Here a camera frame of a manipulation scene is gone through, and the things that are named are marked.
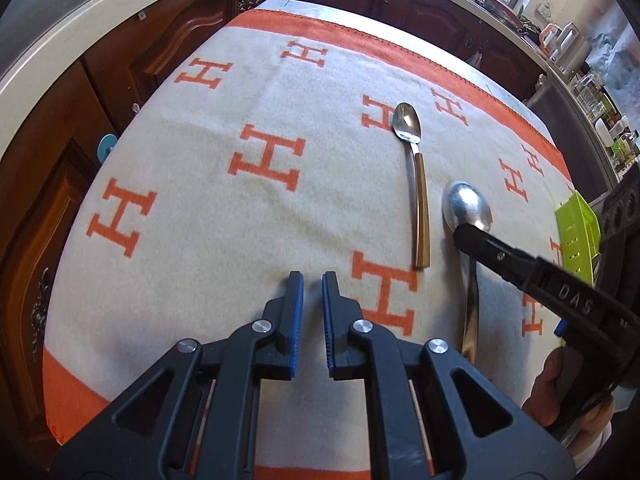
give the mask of human hand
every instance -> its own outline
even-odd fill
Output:
[[[561,399],[556,390],[556,379],[562,371],[562,348],[556,348],[545,360],[542,373],[536,377],[529,399],[522,409],[540,426],[550,426],[560,413]],[[567,450],[577,455],[593,444],[611,420],[614,411],[613,397],[609,396],[580,418],[580,432]]]

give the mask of stainless steel appliance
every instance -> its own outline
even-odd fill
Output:
[[[568,83],[590,53],[589,42],[574,22],[569,22],[556,40],[556,50],[551,53],[549,61],[558,67],[564,82]]]

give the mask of metal spoon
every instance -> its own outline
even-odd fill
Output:
[[[421,269],[430,264],[429,205],[427,204],[427,179],[424,159],[418,150],[420,121],[414,107],[400,103],[394,110],[392,126],[399,139],[408,142],[414,154],[416,198],[415,267]]]
[[[442,214],[452,231],[462,224],[473,224],[489,232],[494,221],[491,208],[482,193],[461,180],[449,182],[442,191]],[[478,351],[480,299],[476,261],[469,258],[469,284],[466,292],[466,321],[462,335],[461,354],[471,363],[476,362]]]

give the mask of spoon handle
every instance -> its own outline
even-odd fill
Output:
[[[424,172],[424,159],[421,153],[414,153],[415,189],[417,191],[417,222],[415,266],[419,269],[429,267],[431,263],[431,243],[429,240],[429,205],[427,203],[427,177]]]
[[[466,292],[465,330],[462,334],[462,356],[471,364],[476,363],[478,350],[478,323],[480,317],[480,293],[478,292],[478,264],[469,258],[469,285]]]

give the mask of green plastic container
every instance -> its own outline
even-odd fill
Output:
[[[595,213],[580,193],[556,211],[562,245],[562,266],[593,285],[592,260],[600,250],[600,227]]]

